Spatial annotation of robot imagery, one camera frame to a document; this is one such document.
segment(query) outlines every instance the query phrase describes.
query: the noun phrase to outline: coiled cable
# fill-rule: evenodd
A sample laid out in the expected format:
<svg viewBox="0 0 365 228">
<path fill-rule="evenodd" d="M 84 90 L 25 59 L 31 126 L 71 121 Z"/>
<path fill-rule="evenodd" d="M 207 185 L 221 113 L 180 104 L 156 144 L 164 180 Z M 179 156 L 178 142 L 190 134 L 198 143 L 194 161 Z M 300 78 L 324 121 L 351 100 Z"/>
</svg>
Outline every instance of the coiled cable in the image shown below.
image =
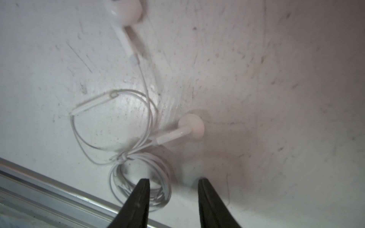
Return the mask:
<svg viewBox="0 0 365 228">
<path fill-rule="evenodd" d="M 118 196 L 118 193 L 113 188 L 112 184 L 114 183 L 119 193 L 121 193 L 126 198 L 129 197 L 129 195 L 132 193 L 135 187 L 135 184 L 129 181 L 123 175 L 122 167 L 124 166 L 125 162 L 127 160 L 140 160 L 149 166 L 149 168 L 155 174 L 161 186 L 160 188 L 153 188 L 150 190 L 150 211 L 155 211 L 166 205 L 170 200 L 172 171 L 161 158 L 159 158 L 154 154 L 143 151 L 143 149 L 155 145 L 153 141 L 147 142 L 149 140 L 154 124 L 153 124 L 153 114 L 151 111 L 151 102 L 146 85 L 146 80 L 143 76 L 141 66 L 139 64 L 136 65 L 138 66 L 137 71 L 139 73 L 139 76 L 141 77 L 145 93 L 143 94 L 141 92 L 133 91 L 130 89 L 114 90 L 109 93 L 111 97 L 116 97 L 119 95 L 133 96 L 134 98 L 140 100 L 147 108 L 147 124 L 145 130 L 142 133 L 139 140 L 134 144 L 132 149 L 122 150 L 121 152 L 118 152 L 116 155 L 110 157 L 107 162 L 104 163 L 96 162 L 88 155 L 88 153 L 82 146 L 82 143 L 84 143 L 86 146 L 90 148 L 100 151 L 110 151 L 110 149 L 93 146 L 86 140 L 84 140 L 75 127 L 75 115 L 70 114 L 70 122 L 71 122 L 71 128 L 78 142 L 78 145 L 82 150 L 82 152 L 84 153 L 84 155 L 87 157 L 87 159 L 95 165 L 112 165 L 108 175 L 109 188 L 112 194 L 121 204 L 124 204 L 124 202 L 121 199 L 121 197 Z"/>
</svg>

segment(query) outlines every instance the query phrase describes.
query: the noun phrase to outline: earbud stem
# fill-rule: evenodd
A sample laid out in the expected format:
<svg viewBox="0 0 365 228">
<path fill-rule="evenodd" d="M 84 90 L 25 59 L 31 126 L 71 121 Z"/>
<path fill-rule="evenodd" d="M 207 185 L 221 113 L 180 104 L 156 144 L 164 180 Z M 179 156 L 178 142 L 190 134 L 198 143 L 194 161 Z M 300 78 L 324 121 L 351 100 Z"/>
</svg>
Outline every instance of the earbud stem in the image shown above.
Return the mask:
<svg viewBox="0 0 365 228">
<path fill-rule="evenodd" d="M 94 99 L 89 100 L 86 103 L 83 103 L 83 104 L 79 105 L 78 107 L 76 107 L 75 109 L 73 109 L 70 112 L 70 115 L 75 116 L 77 114 L 85 112 L 85 111 L 91 109 L 92 107 L 95 107 L 99 104 L 110 101 L 110 100 L 116 98 L 117 96 L 118 96 L 118 94 L 116 92 L 112 91 L 110 93 L 103 94 L 99 97 L 95 97 Z"/>
<path fill-rule="evenodd" d="M 167 143 L 169 141 L 178 139 L 178 138 L 183 137 L 185 135 L 189 135 L 190 133 L 191 133 L 191 129 L 188 126 L 178 128 L 178 129 L 176 129 L 172 132 L 169 132 L 165 135 L 161 135 L 161 136 L 157 137 L 155 139 L 156 145 L 161 145 L 161 144 Z"/>
<path fill-rule="evenodd" d="M 123 26 L 116 26 L 116 25 L 112 25 L 114 28 L 114 31 L 119 39 L 119 41 L 121 42 L 124 51 L 126 52 L 128 58 L 136 65 L 139 64 L 139 60 L 137 57 L 137 60 L 135 60 L 136 56 L 137 56 L 137 49 L 134 46 L 134 44 L 132 43 L 131 39 L 129 38 L 127 31 L 125 29 L 125 27 Z"/>
</svg>

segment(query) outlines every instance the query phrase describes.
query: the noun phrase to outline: scratch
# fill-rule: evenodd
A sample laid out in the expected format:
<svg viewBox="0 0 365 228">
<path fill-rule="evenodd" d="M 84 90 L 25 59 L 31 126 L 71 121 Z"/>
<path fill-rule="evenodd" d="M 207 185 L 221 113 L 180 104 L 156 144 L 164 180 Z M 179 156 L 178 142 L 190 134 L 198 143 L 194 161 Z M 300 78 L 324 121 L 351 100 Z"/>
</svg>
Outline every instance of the scratch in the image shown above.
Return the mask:
<svg viewBox="0 0 365 228">
<path fill-rule="evenodd" d="M 238 19 L 239 19 L 239 16 L 240 16 L 240 15 L 237 15 L 236 20 L 234 21 L 234 23 L 233 23 L 233 26 L 232 26 L 231 30 L 233 30 L 233 29 L 234 29 L 234 27 L 236 27 L 236 23 L 237 23 L 237 21 L 238 21 Z"/>
<path fill-rule="evenodd" d="M 68 42 L 66 42 L 66 44 L 71 48 L 71 50 L 77 55 L 77 57 L 82 61 L 82 63 L 89 69 L 89 71 L 90 71 L 90 73 L 92 73 L 92 71 L 91 71 L 91 69 L 90 69 L 90 67 L 88 67 L 87 65 L 86 65 L 86 63 L 84 62 L 84 60 L 78 55 L 78 53 L 71 47 L 71 45 L 68 43 Z"/>
<path fill-rule="evenodd" d="M 70 70 L 70 68 L 67 68 L 67 69 L 71 72 L 72 76 L 75 76 L 75 73 L 73 73 L 73 71 Z"/>
<path fill-rule="evenodd" d="M 210 123 L 210 124 L 217 124 L 217 125 L 236 125 L 236 124 L 246 124 L 245 122 L 239 122 L 239 121 L 235 121 L 235 122 L 213 122 L 213 121 L 209 121 L 209 120 L 205 120 L 202 118 L 202 120 L 204 122 Z"/>
<path fill-rule="evenodd" d="M 280 56 L 279 56 L 279 55 L 278 55 L 278 53 L 277 53 L 276 45 L 274 45 L 274 55 L 275 55 L 275 59 L 276 59 L 277 65 L 278 65 L 278 67 L 279 67 L 279 72 L 281 72 L 281 62 L 280 62 Z"/>
<path fill-rule="evenodd" d="M 226 6 L 223 6 L 223 9 L 222 9 L 222 11 L 219 13 L 219 15 L 221 16 L 223 13 L 224 13 L 224 11 L 226 10 Z"/>
<path fill-rule="evenodd" d="M 262 46 L 265 48 L 265 43 L 266 43 L 266 0 L 263 0 L 263 4 L 264 4 L 264 37 L 263 37 Z"/>
<path fill-rule="evenodd" d="M 186 1 L 186 6 L 185 6 L 185 14 L 188 14 L 188 5 L 189 5 L 189 0 Z"/>
<path fill-rule="evenodd" d="M 354 137 L 352 137 L 351 140 L 356 140 L 356 138 L 359 137 L 359 136 L 362 136 L 362 131 L 359 134 L 357 134 Z"/>
<path fill-rule="evenodd" d="M 94 65 L 95 69 L 101 74 L 101 72 L 99 71 L 98 67 L 95 65 L 95 63 L 90 59 L 89 55 L 86 54 L 86 57 L 88 58 L 88 60 Z"/>
<path fill-rule="evenodd" d="M 198 51 L 196 52 L 196 55 L 195 55 L 195 59 L 194 59 L 194 64 L 193 66 L 195 66 L 195 62 L 196 62 L 196 58 L 198 57 Z"/>
<path fill-rule="evenodd" d="M 78 23 L 80 25 L 81 33 L 84 34 L 84 29 L 82 28 L 82 23 L 81 23 L 80 19 L 78 20 Z"/>
<path fill-rule="evenodd" d="M 258 135 L 258 94 L 259 94 L 259 76 L 256 77 L 256 118 L 255 118 L 255 128 L 256 128 L 256 135 Z M 258 148 L 258 137 L 256 137 L 256 149 Z"/>
<path fill-rule="evenodd" d="M 228 204 L 226 206 L 228 206 L 231 203 L 231 196 L 230 196 L 229 185 L 228 185 L 228 173 L 226 174 L 226 184 L 227 184 L 227 190 L 228 190 Z"/>
<path fill-rule="evenodd" d="M 53 95 L 56 97 L 56 99 L 58 100 L 58 102 L 62 105 L 62 107 L 67 111 L 67 108 L 64 106 L 64 104 L 61 102 L 61 100 L 57 97 L 57 95 L 55 93 L 53 93 Z"/>
<path fill-rule="evenodd" d="M 358 56 L 359 54 L 361 54 L 364 51 L 365 48 L 360 48 L 357 52 L 355 52 L 354 54 L 352 54 L 348 59 L 347 59 L 347 63 L 350 63 L 356 56 Z"/>
<path fill-rule="evenodd" d="M 152 22 L 151 22 L 150 18 L 149 18 L 147 15 L 146 15 L 146 18 L 147 18 L 148 22 L 149 22 L 149 23 L 150 23 L 150 25 L 151 25 L 151 28 L 152 28 L 152 30 L 153 30 L 153 32 L 154 32 L 154 34 L 155 34 L 156 38 L 157 38 L 158 44 L 159 44 L 159 45 L 161 45 L 160 39 L 158 38 L 158 35 L 157 35 L 157 33 L 156 33 L 155 28 L 153 27 L 153 24 L 152 24 Z M 171 70 L 171 71 L 173 71 L 173 70 L 172 70 L 172 67 L 171 67 L 171 64 L 170 64 L 170 61 L 169 61 L 169 59 L 167 58 L 167 56 L 166 56 L 166 53 L 165 53 L 164 49 L 163 49 L 163 48 L 161 48 L 161 50 L 162 50 L 162 53 L 163 53 L 163 54 L 164 54 L 164 56 L 165 56 L 165 59 L 166 59 L 167 64 L 168 64 L 168 65 L 169 65 L 169 67 L 170 67 L 170 70 Z"/>
</svg>

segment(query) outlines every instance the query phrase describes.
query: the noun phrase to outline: earphone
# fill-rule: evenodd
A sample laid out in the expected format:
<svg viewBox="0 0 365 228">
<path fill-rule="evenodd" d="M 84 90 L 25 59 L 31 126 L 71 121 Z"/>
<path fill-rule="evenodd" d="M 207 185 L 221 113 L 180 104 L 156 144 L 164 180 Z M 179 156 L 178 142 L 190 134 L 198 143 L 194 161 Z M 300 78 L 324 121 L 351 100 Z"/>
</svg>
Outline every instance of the earphone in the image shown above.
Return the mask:
<svg viewBox="0 0 365 228">
<path fill-rule="evenodd" d="M 188 113 L 183 115 L 179 122 L 178 128 L 169 133 L 160 135 L 155 138 L 151 138 L 150 134 L 154 126 L 153 116 L 151 111 L 151 101 L 148 94 L 148 89 L 146 85 L 146 80 L 143 76 L 141 66 L 139 64 L 139 59 L 137 55 L 137 50 L 130 40 L 128 34 L 125 31 L 125 26 L 132 25 L 138 21 L 142 14 L 142 6 L 139 0 L 104 0 L 104 5 L 111 19 L 112 27 L 114 28 L 127 56 L 131 60 L 132 64 L 136 66 L 136 70 L 139 73 L 139 76 L 142 80 L 142 85 L 144 89 L 144 94 L 138 91 L 130 90 L 130 89 L 120 89 L 120 90 L 112 90 L 108 93 L 102 94 L 94 99 L 84 102 L 80 104 L 76 108 L 74 108 L 70 112 L 70 122 L 75 138 L 80 146 L 80 149 L 84 153 L 84 155 L 96 165 L 112 165 L 109 175 L 109 187 L 113 195 L 116 199 L 124 204 L 123 200 L 119 197 L 118 192 L 122 193 L 126 198 L 129 197 L 131 192 L 133 191 L 135 184 L 131 181 L 127 180 L 123 173 L 120 171 L 121 167 L 127 160 L 141 160 L 145 164 L 147 164 L 151 171 L 155 174 L 159 183 L 161 185 L 160 188 L 151 188 L 150 190 L 150 211 L 157 210 L 164 205 L 166 205 L 171 197 L 171 178 L 172 171 L 169 166 L 165 164 L 165 162 L 159 158 L 158 156 L 143 151 L 144 149 L 151 146 L 158 146 L 164 143 L 170 142 L 172 140 L 188 136 L 193 139 L 201 139 L 204 136 L 205 127 L 202 119 L 195 114 Z M 139 138 L 139 140 L 135 143 L 135 145 L 130 150 L 121 150 L 121 148 L 115 148 L 112 151 L 115 151 L 117 154 L 110 157 L 109 161 L 100 163 L 93 160 L 84 147 L 82 143 L 85 145 L 100 151 L 110 151 L 110 148 L 102 148 L 96 147 L 86 140 L 84 140 L 75 126 L 75 116 L 82 114 L 83 112 L 96 107 L 100 104 L 111 101 L 120 95 L 128 95 L 140 100 L 147 108 L 147 124 L 145 131 Z M 114 182 L 115 187 L 118 189 L 118 192 L 113 188 L 112 182 Z"/>
<path fill-rule="evenodd" d="M 142 5 L 139 0 L 104 0 L 106 12 L 112 27 L 120 40 L 124 51 L 134 65 L 139 64 L 137 49 L 125 29 L 138 22 L 142 15 Z"/>
</svg>

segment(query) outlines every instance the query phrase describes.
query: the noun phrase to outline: white surface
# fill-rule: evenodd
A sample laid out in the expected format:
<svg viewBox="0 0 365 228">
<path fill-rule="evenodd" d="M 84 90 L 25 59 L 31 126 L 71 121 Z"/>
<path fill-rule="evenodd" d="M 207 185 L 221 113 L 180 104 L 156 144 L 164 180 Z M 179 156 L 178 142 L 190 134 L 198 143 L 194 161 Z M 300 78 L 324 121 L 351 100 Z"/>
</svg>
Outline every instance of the white surface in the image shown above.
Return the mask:
<svg viewBox="0 0 365 228">
<path fill-rule="evenodd" d="M 193 109 L 206 124 L 203 141 L 168 146 L 180 184 L 150 218 L 198 227 L 190 186 L 203 175 L 242 227 L 365 225 L 363 1 L 143 6 L 134 42 L 159 128 Z M 116 202 L 109 168 L 86 160 L 68 120 L 93 96 L 141 89 L 102 2 L 1 0 L 0 75 L 1 156 Z M 126 143 L 143 111 L 117 98 L 76 122 L 95 144 Z"/>
</svg>

